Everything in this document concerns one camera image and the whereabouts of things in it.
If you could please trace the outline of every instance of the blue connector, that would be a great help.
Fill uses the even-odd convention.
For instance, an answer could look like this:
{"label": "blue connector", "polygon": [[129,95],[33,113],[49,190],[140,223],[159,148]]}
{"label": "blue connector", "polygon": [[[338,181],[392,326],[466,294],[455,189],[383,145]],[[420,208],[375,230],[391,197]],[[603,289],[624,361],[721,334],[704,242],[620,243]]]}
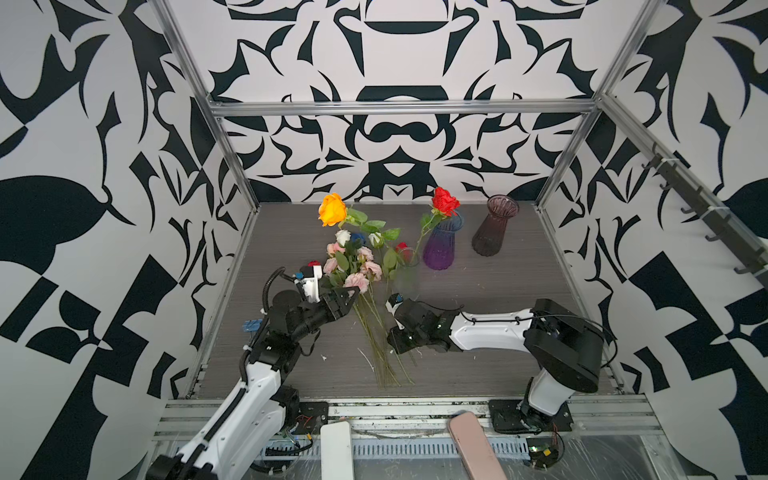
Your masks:
{"label": "blue connector", "polygon": [[259,328],[261,327],[261,323],[263,322],[263,319],[257,319],[257,320],[247,320],[243,324],[243,331],[244,332],[257,332]]}

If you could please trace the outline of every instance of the vase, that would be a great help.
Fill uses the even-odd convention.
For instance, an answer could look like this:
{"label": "vase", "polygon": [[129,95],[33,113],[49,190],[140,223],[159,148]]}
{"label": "vase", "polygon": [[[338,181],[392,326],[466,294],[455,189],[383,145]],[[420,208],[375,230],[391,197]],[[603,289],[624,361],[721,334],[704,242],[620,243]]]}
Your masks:
{"label": "vase", "polygon": [[457,211],[432,229],[422,260],[433,270],[445,270],[453,264],[456,251],[456,232],[464,226],[464,217]]}
{"label": "vase", "polygon": [[502,249],[507,220],[520,211],[520,204],[506,195],[488,199],[488,215],[472,237],[472,248],[484,257],[493,257]]}
{"label": "vase", "polygon": [[401,249],[397,254],[394,293],[401,293],[406,298],[419,298],[419,255],[411,247]]}

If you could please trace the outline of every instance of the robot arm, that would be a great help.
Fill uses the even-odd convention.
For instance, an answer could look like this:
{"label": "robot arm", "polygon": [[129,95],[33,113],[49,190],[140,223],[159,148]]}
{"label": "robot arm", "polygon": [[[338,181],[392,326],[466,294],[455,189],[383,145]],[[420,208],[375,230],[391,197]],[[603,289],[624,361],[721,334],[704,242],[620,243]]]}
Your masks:
{"label": "robot arm", "polygon": [[603,333],[552,300],[531,309],[475,315],[446,310],[437,315],[413,300],[392,295],[387,310],[397,321],[387,342],[398,354],[418,346],[439,352],[493,348],[529,352],[541,371],[520,404],[520,432],[551,424],[574,392],[598,390]]}
{"label": "robot arm", "polygon": [[[282,270],[267,281],[265,298]],[[299,394],[283,381],[303,354],[299,340],[345,316],[359,294],[356,286],[324,291],[321,276],[317,266],[285,276],[297,290],[278,292],[271,307],[265,304],[263,326],[243,347],[240,381],[176,456],[153,462],[147,480],[240,480],[270,438],[294,421]]]}

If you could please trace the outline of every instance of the dark red glass vase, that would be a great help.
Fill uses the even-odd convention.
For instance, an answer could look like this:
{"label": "dark red glass vase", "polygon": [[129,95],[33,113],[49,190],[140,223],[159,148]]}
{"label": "dark red glass vase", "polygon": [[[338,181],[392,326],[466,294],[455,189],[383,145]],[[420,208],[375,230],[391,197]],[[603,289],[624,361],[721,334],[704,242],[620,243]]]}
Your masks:
{"label": "dark red glass vase", "polygon": [[488,215],[472,237],[472,248],[484,257],[493,257],[502,249],[507,220],[520,211],[520,204],[506,195],[488,199]]}

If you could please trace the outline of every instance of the black and white patterned wall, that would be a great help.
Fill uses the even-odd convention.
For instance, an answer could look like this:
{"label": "black and white patterned wall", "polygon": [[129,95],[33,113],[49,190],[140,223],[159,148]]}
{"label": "black and white patterned wall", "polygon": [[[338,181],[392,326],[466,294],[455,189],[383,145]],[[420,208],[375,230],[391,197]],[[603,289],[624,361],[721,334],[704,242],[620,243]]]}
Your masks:
{"label": "black and white patterned wall", "polygon": [[[670,0],[617,89],[763,238],[766,37],[760,0]],[[603,115],[547,205],[557,240],[689,470],[768,475],[768,293],[646,161]]]}
{"label": "black and white patterned wall", "polygon": [[[589,98],[641,0],[173,0],[217,101]],[[230,118],[261,201],[533,200],[576,114]]]}
{"label": "black and white patterned wall", "polygon": [[136,478],[249,213],[144,0],[0,5],[2,477]]}

